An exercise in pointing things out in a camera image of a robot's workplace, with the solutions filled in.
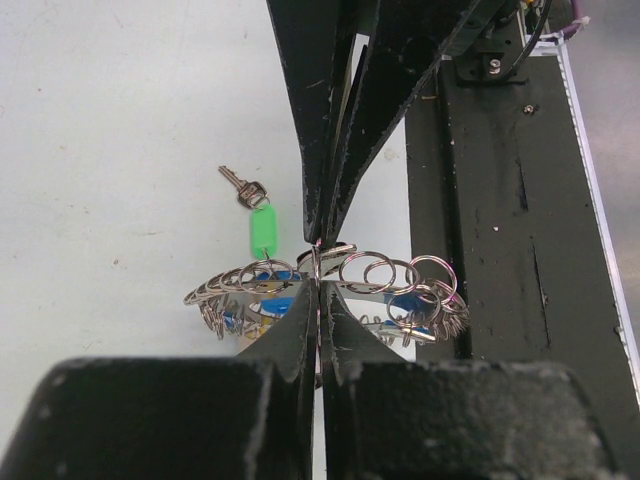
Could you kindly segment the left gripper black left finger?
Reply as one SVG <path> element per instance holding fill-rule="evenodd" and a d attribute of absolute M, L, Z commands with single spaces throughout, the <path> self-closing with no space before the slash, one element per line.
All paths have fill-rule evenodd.
<path fill-rule="evenodd" d="M 5 479 L 308 479 L 319 287 L 234 357 L 77 357 L 41 380 Z"/>

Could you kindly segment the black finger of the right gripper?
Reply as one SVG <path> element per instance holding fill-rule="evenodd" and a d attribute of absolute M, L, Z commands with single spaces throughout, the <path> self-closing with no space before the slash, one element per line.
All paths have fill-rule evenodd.
<path fill-rule="evenodd" d="M 500 1 L 379 1 L 323 194 L 322 245 L 339 236 L 357 187 L 441 57 L 465 52 Z"/>
<path fill-rule="evenodd" d="M 304 240 L 334 245 L 348 210 L 338 199 L 364 171 L 344 151 L 362 76 L 351 75 L 353 48 L 368 3 L 269 1 L 267 7 L 301 155 Z"/>

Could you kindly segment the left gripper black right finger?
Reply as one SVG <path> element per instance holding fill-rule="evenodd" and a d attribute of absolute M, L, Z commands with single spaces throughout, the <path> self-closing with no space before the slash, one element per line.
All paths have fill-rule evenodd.
<path fill-rule="evenodd" d="M 409 362 L 320 316 L 331 479 L 621 479 L 584 390 L 548 362 Z"/>

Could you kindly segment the silver disc keyring organiser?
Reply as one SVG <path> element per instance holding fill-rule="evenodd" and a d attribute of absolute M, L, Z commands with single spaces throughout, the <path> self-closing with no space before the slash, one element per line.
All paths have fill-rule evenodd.
<path fill-rule="evenodd" d="M 387 346 L 395 341 L 405 347 L 447 341 L 460 336 L 470 324 L 469 308 L 458 292 L 457 275 L 452 266 L 438 256 L 419 255 L 401 260 L 339 243 L 324 252 L 311 249 L 301 255 L 296 264 L 267 257 L 237 268 L 242 268 L 243 276 L 255 267 L 285 268 L 298 273 L 300 279 L 294 280 L 286 291 L 293 296 L 287 313 L 302 289 L 311 286 L 311 295 L 318 301 L 316 312 L 354 319 Z M 184 305 L 198 308 L 207 328 L 219 339 L 236 336 L 226 333 L 222 326 L 221 300 L 225 292 L 219 281 L 226 272 L 237 268 L 214 275 L 183 299 Z M 408 293 L 421 295 L 424 301 L 438 299 L 441 313 L 423 327 L 391 322 L 385 296 Z"/>

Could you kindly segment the silver key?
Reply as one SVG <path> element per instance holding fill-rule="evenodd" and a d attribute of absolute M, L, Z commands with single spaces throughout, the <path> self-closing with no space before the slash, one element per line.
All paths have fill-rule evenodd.
<path fill-rule="evenodd" d="M 260 182 L 243 180 L 224 165 L 219 166 L 218 171 L 234 186 L 237 191 L 237 201 L 242 206 L 250 210 L 258 210 L 270 203 L 268 192 Z"/>

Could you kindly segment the green key tag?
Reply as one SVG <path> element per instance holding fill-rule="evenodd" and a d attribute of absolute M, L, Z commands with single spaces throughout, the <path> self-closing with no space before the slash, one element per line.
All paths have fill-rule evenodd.
<path fill-rule="evenodd" d="M 274 257 L 279 247 L 278 221 L 275 208 L 263 204 L 250 214 L 250 249 L 256 259 Z"/>

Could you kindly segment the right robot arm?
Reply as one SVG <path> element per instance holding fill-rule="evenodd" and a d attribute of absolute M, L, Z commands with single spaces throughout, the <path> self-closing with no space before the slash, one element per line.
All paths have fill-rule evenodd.
<path fill-rule="evenodd" d="M 271 1 L 302 160 L 303 232 L 334 245 L 365 172 L 444 57 L 471 84 L 514 80 L 547 1 Z"/>

